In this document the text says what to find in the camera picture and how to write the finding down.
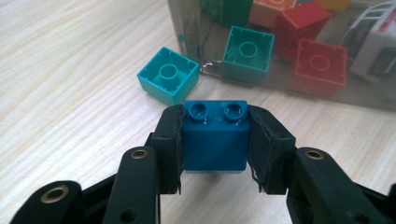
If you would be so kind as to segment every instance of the bolt hole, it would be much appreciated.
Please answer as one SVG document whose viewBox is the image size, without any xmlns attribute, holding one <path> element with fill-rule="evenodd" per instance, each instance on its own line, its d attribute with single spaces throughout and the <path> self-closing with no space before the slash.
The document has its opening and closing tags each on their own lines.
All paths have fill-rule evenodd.
<svg viewBox="0 0 396 224">
<path fill-rule="evenodd" d="M 317 151 L 306 151 L 305 155 L 313 160 L 323 160 L 324 156 Z"/>
<path fill-rule="evenodd" d="M 133 159 L 139 160 L 139 159 L 143 159 L 143 158 L 147 157 L 148 154 L 149 154 L 149 153 L 148 153 L 146 150 L 144 150 L 144 149 L 138 149 L 138 150 L 133 151 L 133 152 L 131 153 L 131 157 L 132 157 Z"/>
<path fill-rule="evenodd" d="M 132 223 L 136 221 L 136 219 L 137 219 L 137 213 L 136 210 L 133 208 L 123 211 L 120 215 L 120 221 L 124 223 Z"/>
<path fill-rule="evenodd" d="M 41 196 L 42 203 L 56 203 L 66 197 L 69 193 L 69 188 L 66 185 L 61 185 L 53 189 L 49 189 Z"/>
</svg>

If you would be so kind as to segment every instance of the teal duplo block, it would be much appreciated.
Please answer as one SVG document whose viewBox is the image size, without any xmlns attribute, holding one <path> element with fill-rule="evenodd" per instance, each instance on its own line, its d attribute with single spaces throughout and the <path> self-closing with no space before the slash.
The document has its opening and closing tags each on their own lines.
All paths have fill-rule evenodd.
<svg viewBox="0 0 396 224">
<path fill-rule="evenodd" d="M 221 62 L 221 75 L 246 83 L 261 82 L 268 72 L 274 36 L 233 26 Z"/>
<path fill-rule="evenodd" d="M 189 172 L 239 173 L 248 156 L 246 101 L 186 101 L 182 141 Z"/>
<path fill-rule="evenodd" d="M 144 91 L 167 105 L 186 99 L 199 78 L 199 64 L 162 48 L 137 74 Z"/>
</svg>

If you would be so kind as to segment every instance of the green duplo block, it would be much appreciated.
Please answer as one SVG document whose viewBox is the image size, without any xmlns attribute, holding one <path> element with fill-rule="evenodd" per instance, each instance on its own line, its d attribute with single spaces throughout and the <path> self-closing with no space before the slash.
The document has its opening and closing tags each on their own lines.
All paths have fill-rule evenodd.
<svg viewBox="0 0 396 224">
<path fill-rule="evenodd" d="M 274 36 L 233 26 L 221 62 L 221 75 L 246 83 L 261 82 L 268 72 Z"/>
</svg>

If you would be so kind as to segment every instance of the toy block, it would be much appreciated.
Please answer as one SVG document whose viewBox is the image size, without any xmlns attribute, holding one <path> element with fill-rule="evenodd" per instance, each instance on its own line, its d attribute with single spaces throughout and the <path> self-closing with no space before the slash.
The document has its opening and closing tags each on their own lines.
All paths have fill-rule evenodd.
<svg viewBox="0 0 396 224">
<path fill-rule="evenodd" d="M 331 97 L 346 85 L 346 48 L 301 40 L 291 64 L 292 90 Z"/>
<path fill-rule="evenodd" d="M 191 172 L 242 172 L 248 156 L 246 101 L 183 103 L 184 169 Z"/>
<path fill-rule="evenodd" d="M 271 61 L 274 36 L 233 26 L 222 58 L 221 75 L 246 83 L 261 82 Z"/>
<path fill-rule="evenodd" d="M 220 24 L 231 27 L 244 26 L 253 0 L 200 0 L 201 10 Z"/>
<path fill-rule="evenodd" d="M 296 0 L 253 0 L 248 20 L 252 24 L 272 28 L 277 14 L 295 4 Z"/>
<path fill-rule="evenodd" d="M 184 101 L 199 78 L 199 64 L 162 48 L 137 74 L 143 90 L 166 105 Z"/>
<path fill-rule="evenodd" d="M 344 11 L 350 4 L 350 0 L 315 0 L 330 11 Z"/>
<path fill-rule="evenodd" d="M 301 39 L 315 40 L 331 14 L 317 2 L 300 4 L 278 14 L 272 33 L 274 53 L 280 59 L 295 55 Z"/>
</svg>

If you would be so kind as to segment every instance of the table surface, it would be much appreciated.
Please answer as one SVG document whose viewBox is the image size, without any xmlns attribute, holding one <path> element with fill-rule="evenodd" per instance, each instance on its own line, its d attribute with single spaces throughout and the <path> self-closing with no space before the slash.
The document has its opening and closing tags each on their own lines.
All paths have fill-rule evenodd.
<svg viewBox="0 0 396 224">
<path fill-rule="evenodd" d="M 37 189 L 85 189 L 144 145 L 167 107 L 137 72 L 162 47 L 178 51 L 165 0 L 3 1 L 0 4 L 0 223 Z M 190 100 L 247 100 L 271 111 L 297 147 L 331 154 L 381 193 L 396 182 L 396 113 L 200 77 Z M 285 196 L 240 175 L 183 174 L 162 196 L 163 223 L 290 223 Z"/>
</svg>

